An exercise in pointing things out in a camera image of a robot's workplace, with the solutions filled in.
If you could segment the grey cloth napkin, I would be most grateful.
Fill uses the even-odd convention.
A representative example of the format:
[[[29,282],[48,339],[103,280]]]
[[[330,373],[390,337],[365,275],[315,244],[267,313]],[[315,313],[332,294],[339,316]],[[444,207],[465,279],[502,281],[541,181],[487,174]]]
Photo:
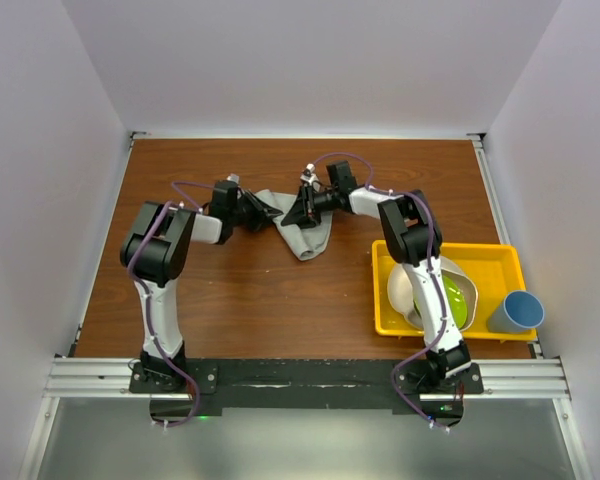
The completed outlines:
[[[282,212],[280,216],[273,219],[273,222],[279,234],[298,260],[312,260],[326,250],[331,236],[332,212],[323,214],[321,216],[321,223],[316,227],[301,229],[297,225],[283,226],[282,219],[290,211],[296,196],[273,192],[269,189],[258,191],[256,196],[264,203]]]

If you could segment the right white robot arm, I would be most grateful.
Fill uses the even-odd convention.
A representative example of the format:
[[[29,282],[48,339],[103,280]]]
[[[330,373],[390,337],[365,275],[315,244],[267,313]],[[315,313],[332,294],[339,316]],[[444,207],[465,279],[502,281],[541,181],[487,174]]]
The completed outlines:
[[[442,234],[424,194],[360,184],[346,160],[331,163],[326,170],[329,183],[324,185],[314,164],[304,168],[298,194],[282,224],[316,227],[324,213],[335,210],[380,221],[385,244],[410,281],[421,318],[426,382],[436,392],[449,392],[470,367],[471,357],[444,288]]]

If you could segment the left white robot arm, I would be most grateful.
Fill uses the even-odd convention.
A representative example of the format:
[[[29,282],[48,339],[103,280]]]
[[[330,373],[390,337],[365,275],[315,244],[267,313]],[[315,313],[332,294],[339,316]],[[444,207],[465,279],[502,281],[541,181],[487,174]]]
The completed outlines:
[[[230,177],[211,187],[209,201],[145,202],[120,249],[120,262],[138,292],[144,340],[141,379],[165,392],[196,391],[187,371],[185,340],[179,328],[177,283],[192,243],[222,245],[237,227],[258,232],[282,211],[242,188]]]

